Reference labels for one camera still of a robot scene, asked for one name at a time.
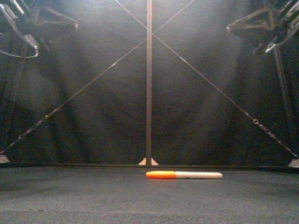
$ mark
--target cable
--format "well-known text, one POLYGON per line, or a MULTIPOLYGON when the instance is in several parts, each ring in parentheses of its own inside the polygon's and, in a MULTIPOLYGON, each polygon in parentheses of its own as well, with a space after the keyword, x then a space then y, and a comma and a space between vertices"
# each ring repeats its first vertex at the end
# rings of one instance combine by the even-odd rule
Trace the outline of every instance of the cable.
POLYGON ((3 55, 6 55, 6 56, 9 56, 9 57, 14 57, 17 59, 33 59, 33 58, 36 58, 38 56, 38 51, 36 49, 33 49, 33 50, 34 50, 34 55, 33 56, 14 55, 14 54, 11 54, 9 52, 3 52, 1 50, 0 50, 0 53, 3 54, 3 55))

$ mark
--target dark fabric floor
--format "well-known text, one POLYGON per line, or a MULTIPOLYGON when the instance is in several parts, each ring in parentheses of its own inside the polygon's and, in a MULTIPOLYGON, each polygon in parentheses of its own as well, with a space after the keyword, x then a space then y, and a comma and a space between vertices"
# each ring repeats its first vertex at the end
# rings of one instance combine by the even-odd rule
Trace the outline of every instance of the dark fabric floor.
POLYGON ((0 223, 297 223, 299 175, 222 171, 146 179, 146 169, 0 169, 0 223))

